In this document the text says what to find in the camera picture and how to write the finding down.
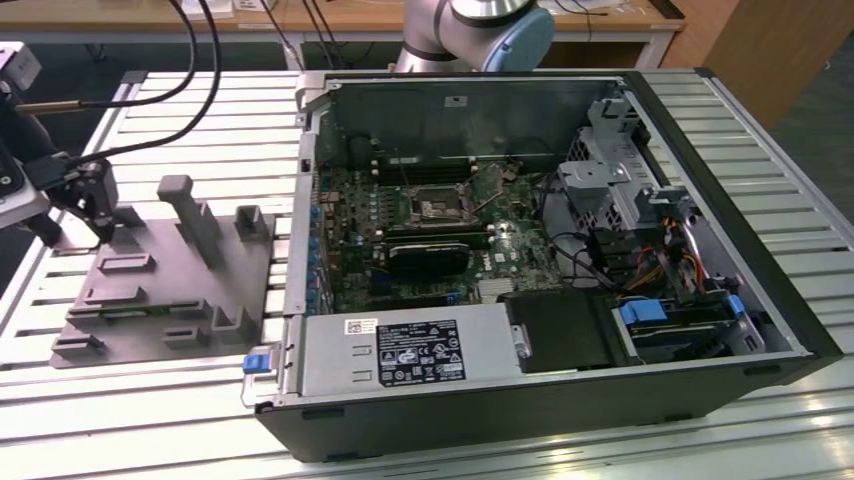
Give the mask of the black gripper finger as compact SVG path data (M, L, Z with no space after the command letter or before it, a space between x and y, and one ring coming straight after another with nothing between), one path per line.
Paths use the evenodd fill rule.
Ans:
M29 231L48 248L53 248L61 240L61 226L48 213L40 213L29 218Z
M66 211L85 224L101 244L109 243L116 230L113 210L117 184L112 164L94 160L78 167L65 187Z

